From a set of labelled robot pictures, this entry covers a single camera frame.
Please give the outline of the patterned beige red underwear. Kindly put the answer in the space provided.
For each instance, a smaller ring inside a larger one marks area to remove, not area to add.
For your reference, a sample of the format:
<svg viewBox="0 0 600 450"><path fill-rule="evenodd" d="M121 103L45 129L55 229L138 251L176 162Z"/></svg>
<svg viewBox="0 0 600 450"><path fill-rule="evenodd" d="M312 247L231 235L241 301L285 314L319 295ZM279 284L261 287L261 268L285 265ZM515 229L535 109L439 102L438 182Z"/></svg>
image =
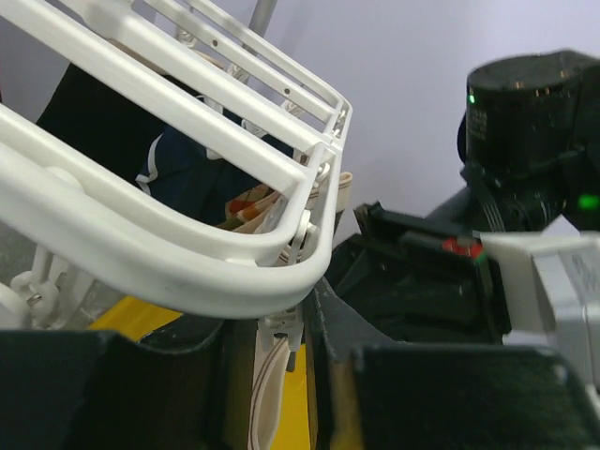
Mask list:
<svg viewBox="0 0 600 450"><path fill-rule="evenodd" d="M258 185L225 204L225 220L219 229L234 233L253 234L263 223L280 193L267 185Z"/></svg>

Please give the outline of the black beige-waistband underwear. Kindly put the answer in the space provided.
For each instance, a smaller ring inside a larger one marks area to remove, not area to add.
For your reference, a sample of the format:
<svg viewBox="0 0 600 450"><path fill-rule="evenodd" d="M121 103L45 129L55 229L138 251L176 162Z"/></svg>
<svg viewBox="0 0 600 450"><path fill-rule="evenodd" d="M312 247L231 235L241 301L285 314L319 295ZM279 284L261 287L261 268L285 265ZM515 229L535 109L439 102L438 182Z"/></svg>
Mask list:
<svg viewBox="0 0 600 450"><path fill-rule="evenodd" d="M165 123L70 64L37 125L131 185Z"/></svg>

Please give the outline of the navy blue underwear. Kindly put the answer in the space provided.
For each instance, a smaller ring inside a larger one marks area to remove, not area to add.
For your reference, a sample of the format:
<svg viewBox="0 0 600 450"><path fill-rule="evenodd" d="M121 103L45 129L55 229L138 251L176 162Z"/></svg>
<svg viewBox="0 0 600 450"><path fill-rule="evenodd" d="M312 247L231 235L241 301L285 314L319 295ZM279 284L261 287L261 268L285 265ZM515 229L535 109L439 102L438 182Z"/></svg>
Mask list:
<svg viewBox="0 0 600 450"><path fill-rule="evenodd" d="M171 209L208 225L225 220L225 204L260 181L200 143L166 126L136 176L139 188Z"/></svg>

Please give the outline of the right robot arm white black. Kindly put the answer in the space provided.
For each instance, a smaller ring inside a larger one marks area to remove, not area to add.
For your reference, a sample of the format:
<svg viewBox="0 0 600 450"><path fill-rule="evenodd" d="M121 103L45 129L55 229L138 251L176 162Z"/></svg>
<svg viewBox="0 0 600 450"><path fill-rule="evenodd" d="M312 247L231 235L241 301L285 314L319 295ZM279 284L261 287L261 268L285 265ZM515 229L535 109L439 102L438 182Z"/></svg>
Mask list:
<svg viewBox="0 0 600 450"><path fill-rule="evenodd" d="M476 234L599 228L599 61L563 50L470 73L457 134L465 186L425 217L364 204L326 279L397 341L497 343L516 320Z"/></svg>

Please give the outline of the yellow plastic tray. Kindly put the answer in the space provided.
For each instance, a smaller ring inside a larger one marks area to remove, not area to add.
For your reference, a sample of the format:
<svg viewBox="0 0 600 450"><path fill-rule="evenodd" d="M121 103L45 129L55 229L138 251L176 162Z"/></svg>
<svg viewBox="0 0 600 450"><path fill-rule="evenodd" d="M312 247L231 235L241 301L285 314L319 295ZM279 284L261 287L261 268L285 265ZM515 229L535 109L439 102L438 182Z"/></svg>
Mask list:
<svg viewBox="0 0 600 450"><path fill-rule="evenodd" d="M177 311L125 296L93 320L90 330L111 330L140 341L181 317ZM309 449L307 352L301 345L294 372L285 375L277 434L270 449Z"/></svg>

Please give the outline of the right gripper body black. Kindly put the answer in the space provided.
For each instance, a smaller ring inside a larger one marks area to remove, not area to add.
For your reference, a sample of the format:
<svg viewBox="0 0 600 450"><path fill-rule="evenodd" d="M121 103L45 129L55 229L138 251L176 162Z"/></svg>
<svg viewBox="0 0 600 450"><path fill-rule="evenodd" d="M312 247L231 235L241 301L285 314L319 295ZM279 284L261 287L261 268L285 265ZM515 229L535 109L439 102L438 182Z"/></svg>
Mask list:
<svg viewBox="0 0 600 450"><path fill-rule="evenodd" d="M360 231L333 251L325 277L396 341L500 344L511 329L499 265L468 229L363 204Z"/></svg>

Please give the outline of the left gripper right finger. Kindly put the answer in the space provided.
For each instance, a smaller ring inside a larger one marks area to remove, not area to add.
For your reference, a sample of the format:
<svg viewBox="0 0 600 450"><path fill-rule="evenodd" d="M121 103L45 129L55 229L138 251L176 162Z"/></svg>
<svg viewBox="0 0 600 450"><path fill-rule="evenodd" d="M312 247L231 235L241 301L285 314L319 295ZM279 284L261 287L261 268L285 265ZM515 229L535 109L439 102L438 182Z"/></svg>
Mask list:
<svg viewBox="0 0 600 450"><path fill-rule="evenodd" d="M396 342L325 280L304 311L314 449L593 447L593 402L547 348Z"/></svg>

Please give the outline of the brown beige underwear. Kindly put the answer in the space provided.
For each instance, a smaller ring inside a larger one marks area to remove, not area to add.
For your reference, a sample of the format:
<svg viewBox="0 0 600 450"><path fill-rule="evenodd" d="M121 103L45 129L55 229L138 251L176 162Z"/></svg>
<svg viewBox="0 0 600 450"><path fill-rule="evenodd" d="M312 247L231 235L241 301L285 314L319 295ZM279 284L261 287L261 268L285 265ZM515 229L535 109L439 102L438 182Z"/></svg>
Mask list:
<svg viewBox="0 0 600 450"><path fill-rule="evenodd" d="M339 177L335 228L348 205L352 181L353 175L351 172L343 172ZM254 233L263 230L261 227L266 223L267 216L274 205ZM277 337L275 345L270 350L265 351L258 340L257 332L247 449L271 448L278 431L284 381L290 355L291 351L286 338Z"/></svg>

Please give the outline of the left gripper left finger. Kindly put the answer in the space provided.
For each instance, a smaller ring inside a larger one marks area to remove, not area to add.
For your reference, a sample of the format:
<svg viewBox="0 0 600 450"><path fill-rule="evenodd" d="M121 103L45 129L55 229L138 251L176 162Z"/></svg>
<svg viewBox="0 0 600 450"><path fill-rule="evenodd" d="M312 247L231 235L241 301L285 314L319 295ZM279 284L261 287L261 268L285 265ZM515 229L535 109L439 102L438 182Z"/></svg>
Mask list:
<svg viewBox="0 0 600 450"><path fill-rule="evenodd" d="M256 323L1 335L5 449L243 449Z"/></svg>

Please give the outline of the white clip drying hanger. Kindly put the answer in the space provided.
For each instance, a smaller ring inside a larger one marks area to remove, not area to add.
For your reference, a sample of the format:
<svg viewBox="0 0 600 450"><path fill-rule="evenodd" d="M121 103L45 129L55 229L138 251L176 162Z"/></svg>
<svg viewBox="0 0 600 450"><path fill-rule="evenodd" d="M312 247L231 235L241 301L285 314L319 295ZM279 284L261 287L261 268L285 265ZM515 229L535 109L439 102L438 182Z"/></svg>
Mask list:
<svg viewBox="0 0 600 450"><path fill-rule="evenodd" d="M261 318L330 260L347 99L210 1L5 1L66 57L37 121L1 110L1 219L32 267L7 328L63 327L101 281L155 305Z"/></svg>

